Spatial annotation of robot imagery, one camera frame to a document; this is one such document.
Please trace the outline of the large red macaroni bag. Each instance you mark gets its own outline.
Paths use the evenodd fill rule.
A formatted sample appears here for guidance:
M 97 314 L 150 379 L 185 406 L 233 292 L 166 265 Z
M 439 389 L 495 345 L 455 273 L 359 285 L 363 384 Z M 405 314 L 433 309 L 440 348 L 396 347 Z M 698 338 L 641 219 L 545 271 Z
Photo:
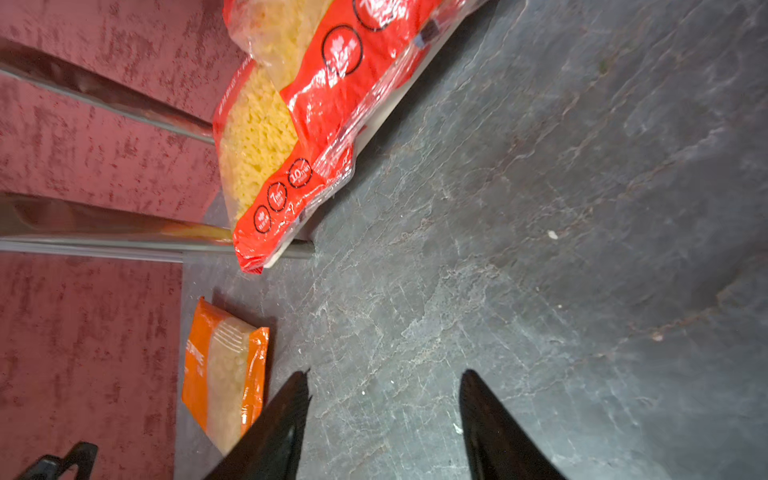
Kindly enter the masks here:
M 323 150 L 378 85 L 407 72 L 473 1 L 227 1 L 232 40 L 266 72 L 302 144 Z

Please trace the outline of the small red macaroni bag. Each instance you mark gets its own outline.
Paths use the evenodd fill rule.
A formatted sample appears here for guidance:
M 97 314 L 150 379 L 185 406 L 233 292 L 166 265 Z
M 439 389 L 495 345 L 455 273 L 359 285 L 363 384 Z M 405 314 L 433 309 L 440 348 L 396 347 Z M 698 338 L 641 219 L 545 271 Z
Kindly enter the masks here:
M 312 201 L 351 175 L 353 150 L 329 174 L 319 173 L 291 112 L 252 59 L 230 81 L 213 136 L 238 264 L 260 274 L 290 242 Z

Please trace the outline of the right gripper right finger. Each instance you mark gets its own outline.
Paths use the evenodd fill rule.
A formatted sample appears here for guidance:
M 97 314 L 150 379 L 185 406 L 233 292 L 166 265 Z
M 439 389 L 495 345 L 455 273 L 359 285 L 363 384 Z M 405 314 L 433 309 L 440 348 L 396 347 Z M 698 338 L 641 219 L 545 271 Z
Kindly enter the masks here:
M 461 376 L 459 410 L 473 479 L 565 479 L 472 369 Z

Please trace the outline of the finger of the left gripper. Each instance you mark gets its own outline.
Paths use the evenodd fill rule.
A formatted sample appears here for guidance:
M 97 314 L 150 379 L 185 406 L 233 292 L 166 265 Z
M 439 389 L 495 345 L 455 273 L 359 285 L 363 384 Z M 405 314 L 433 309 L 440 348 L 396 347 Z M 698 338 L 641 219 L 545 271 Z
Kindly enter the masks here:
M 89 480 L 99 448 L 90 442 L 78 442 L 64 457 L 43 455 L 28 466 L 16 480 L 57 480 L 72 468 L 75 480 Z

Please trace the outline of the orange pasta bag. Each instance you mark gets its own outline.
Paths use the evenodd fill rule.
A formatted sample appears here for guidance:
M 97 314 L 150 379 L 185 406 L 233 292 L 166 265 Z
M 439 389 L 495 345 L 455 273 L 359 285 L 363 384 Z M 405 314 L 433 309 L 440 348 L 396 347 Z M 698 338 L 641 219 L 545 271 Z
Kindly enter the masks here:
M 185 347 L 182 402 L 223 455 L 262 412 L 269 340 L 269 328 L 198 301 Z

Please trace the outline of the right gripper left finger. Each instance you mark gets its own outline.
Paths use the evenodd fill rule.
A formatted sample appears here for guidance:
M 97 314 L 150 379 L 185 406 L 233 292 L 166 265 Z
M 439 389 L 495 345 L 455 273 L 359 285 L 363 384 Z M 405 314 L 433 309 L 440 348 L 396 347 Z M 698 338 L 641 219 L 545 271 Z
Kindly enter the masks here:
M 206 480 L 294 479 L 310 401 L 307 374 L 294 372 Z

